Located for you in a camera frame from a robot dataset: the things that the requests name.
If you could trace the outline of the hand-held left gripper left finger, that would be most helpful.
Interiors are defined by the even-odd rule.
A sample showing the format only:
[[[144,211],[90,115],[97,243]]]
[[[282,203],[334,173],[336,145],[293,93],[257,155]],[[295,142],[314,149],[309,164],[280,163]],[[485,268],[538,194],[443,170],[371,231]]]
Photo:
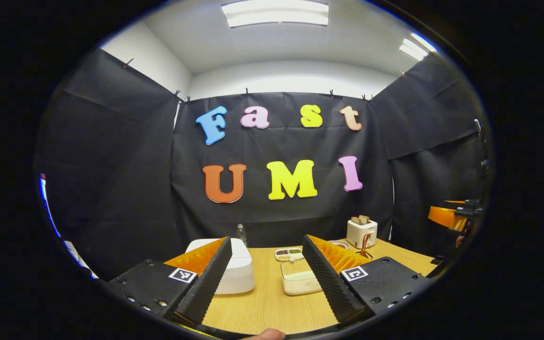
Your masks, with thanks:
[[[199,325],[231,256],[231,239],[223,237],[165,263],[144,260],[110,280],[107,288],[159,318]]]

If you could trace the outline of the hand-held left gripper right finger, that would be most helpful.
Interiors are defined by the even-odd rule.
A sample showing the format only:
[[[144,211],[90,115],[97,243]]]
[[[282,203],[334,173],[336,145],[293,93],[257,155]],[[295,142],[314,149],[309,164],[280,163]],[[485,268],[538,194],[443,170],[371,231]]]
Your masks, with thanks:
[[[313,235],[304,236],[302,254],[341,328],[385,314],[431,284],[391,257],[371,260]]]

